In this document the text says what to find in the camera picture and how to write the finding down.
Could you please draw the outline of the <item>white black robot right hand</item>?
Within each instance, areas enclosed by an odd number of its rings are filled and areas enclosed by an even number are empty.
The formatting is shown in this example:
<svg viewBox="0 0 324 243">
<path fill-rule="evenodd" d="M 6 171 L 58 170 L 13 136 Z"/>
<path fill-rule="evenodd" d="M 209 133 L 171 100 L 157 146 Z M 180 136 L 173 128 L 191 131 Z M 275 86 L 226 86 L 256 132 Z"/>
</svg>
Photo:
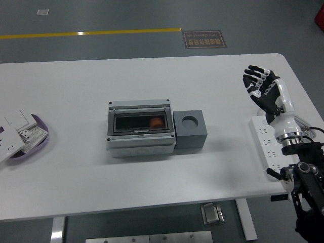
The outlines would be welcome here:
<svg viewBox="0 0 324 243">
<path fill-rule="evenodd" d="M 288 138 L 302 137 L 295 120 L 295 109 L 283 79 L 270 69 L 250 65 L 243 75 L 243 83 L 252 101 L 265 112 L 266 120 L 274 128 L 279 143 Z"/>
</svg>

